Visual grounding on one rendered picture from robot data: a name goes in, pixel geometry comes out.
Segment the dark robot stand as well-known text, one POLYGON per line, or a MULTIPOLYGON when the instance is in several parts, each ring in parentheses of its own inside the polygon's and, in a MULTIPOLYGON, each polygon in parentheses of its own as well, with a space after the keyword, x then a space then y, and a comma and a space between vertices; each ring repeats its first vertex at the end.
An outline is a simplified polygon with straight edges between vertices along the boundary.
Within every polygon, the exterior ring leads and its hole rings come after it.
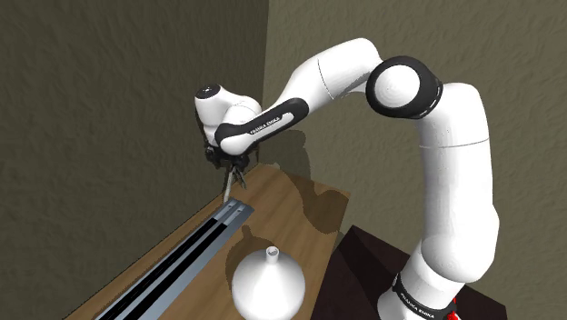
POLYGON ((506 307, 466 285, 442 277, 425 263, 424 252, 411 255, 353 226, 330 258, 311 320, 382 320, 403 305, 392 291, 394 278, 422 305, 444 308, 454 297, 459 320, 509 320, 506 307))

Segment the long grey black rail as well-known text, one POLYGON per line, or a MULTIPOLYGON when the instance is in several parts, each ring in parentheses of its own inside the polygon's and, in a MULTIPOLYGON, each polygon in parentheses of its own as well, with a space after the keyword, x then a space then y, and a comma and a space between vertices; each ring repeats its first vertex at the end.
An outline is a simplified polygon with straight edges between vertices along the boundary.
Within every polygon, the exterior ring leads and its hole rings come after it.
POLYGON ((234 198, 223 203, 94 320, 157 320, 253 211, 234 198))

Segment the white round narrow-neck vase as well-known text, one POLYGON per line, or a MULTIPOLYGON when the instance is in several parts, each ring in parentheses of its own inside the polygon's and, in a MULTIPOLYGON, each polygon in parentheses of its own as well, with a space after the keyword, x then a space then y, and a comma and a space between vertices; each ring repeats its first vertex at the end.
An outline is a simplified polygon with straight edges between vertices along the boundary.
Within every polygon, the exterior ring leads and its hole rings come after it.
POLYGON ((303 304, 305 278, 292 257, 269 246, 239 263, 231 291, 245 320, 292 320, 303 304))

